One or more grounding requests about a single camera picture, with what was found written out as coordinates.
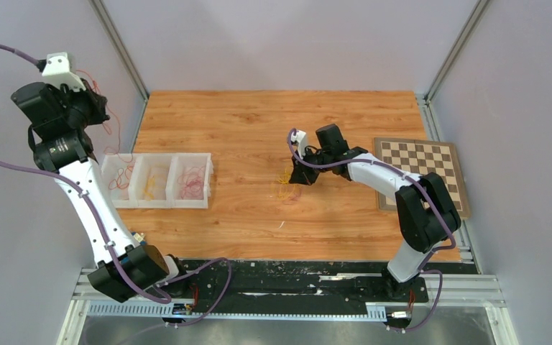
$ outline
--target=white plastic bin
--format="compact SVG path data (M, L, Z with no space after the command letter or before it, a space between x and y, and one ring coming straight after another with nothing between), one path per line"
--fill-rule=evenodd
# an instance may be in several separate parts
M116 208L137 207L129 197L129 186L138 155L107 155L102 164L102 177Z
M148 154L139 157L130 182L130 196L139 208L171 208L173 194L167 189L168 175L176 158Z
M117 208L208 208L210 153L107 155L105 184Z
M172 174L176 208L208 208L213 164L210 153L180 153Z

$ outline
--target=yellow string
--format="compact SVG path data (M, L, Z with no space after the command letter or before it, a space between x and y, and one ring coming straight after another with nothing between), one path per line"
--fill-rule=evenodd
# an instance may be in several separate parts
M144 199L147 201L151 201L155 199L155 197L153 196L153 193L150 192L150 190L152 190L155 187L155 178L162 178L165 180L164 175L151 175L151 177L147 179L147 183L144 185L144 190L143 190Z
M272 182L272 194L276 194L276 199L280 201L286 201L291 198L291 196L299 195L299 186L298 185L292 185L293 188L289 188L291 186L289 184L289 179L291 179L291 173L289 172L289 168L285 168L285 172L283 174L278 175L278 179L276 179L276 183Z

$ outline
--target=red string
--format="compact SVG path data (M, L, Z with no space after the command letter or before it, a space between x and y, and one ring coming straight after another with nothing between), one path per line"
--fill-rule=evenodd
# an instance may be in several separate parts
M84 70L77 70L76 72L87 75L88 78L90 78L90 81L92 82L92 86L91 86L92 91L96 92L99 95L102 94L101 88L98 87L98 83L96 82L96 80L94 80L94 78L92 78L92 75L90 73ZM110 190L114 190L116 188L123 190L128 188L129 186L130 176L132 176L132 169L134 168L134 156L131 155L130 160L125 160L119 154L119 152L121 151L121 121L119 121L119 116L117 116L117 114L115 114L115 112L112 111L111 108L109 108L108 104L106 105L106 110L109 111L109 113L111 113L111 115L113 115L113 117L115 118L115 121L117 121L117 148L107 146L105 147L103 153L105 155L117 155L117 157L122 162L132 163L128 165L126 169L120 169L120 171L118 172L118 175L109 183ZM113 134L113 129L111 128L111 125L108 122L103 122L103 129L105 130L107 135L110 136L111 134Z
M183 173L178 177L180 186L179 199L202 200L204 199L204 172L206 166L183 168Z

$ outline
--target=red wire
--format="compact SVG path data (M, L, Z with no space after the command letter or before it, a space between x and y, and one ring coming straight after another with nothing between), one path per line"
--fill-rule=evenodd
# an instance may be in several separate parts
M181 187L179 198L198 200L204 197L204 175L206 166L183 169L177 183Z
M413 292L413 290L410 290L410 301L408 303L408 310L411 312L413 312L413 304L415 303L415 293Z
M88 73L85 70L77 70L76 72L87 75L88 78L90 78L90 81L92 82L91 89L99 95L102 94L101 88L98 87L98 83L94 78L92 78L92 75L90 73ZM116 188L123 190L128 188L129 186L130 176L128 176L128 173L132 175L132 169L134 168L134 156L131 155L130 161L128 161L122 158L121 155L119 154L119 152L121 151L121 121L119 120L119 116L117 116L117 114L115 114L115 112L112 111L111 108L109 108L108 104L106 105L106 110L109 111L109 113L111 113L111 115L115 117L115 121L117 121L117 149L111 146L107 146L105 147L103 153L105 155L117 155L117 157L122 162L132 163L131 165L128 165L124 171L122 171L121 173L118 173L118 175L109 183L109 190L114 190ZM103 129L105 130L107 135L110 136L111 134L113 134L113 129L111 128L111 125L109 123L103 122ZM125 183L122 183L122 180L124 179L124 177L127 179L127 181Z
M193 291L193 305L191 306L194 309L198 305L198 297L200 296L200 289L195 283L192 283L189 288Z

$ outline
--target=cable connector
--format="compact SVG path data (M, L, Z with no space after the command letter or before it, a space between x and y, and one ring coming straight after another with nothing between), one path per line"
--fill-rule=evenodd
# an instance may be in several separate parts
M406 318L406 319L410 319L411 318L411 313L408 311L408 310L405 310L405 311L395 311L393 313L390 313L388 314L389 317L391 318Z
M47 59L41 59L37 61L37 64L35 65L37 68L39 68L39 71L43 73L43 70L45 69L45 66L47 65Z
M407 178L413 178L414 177L414 174L412 172L409 172L409 171L406 171L406 170L403 170L403 169L399 169L399 171L401 172L401 175L400 175L401 180L406 181Z

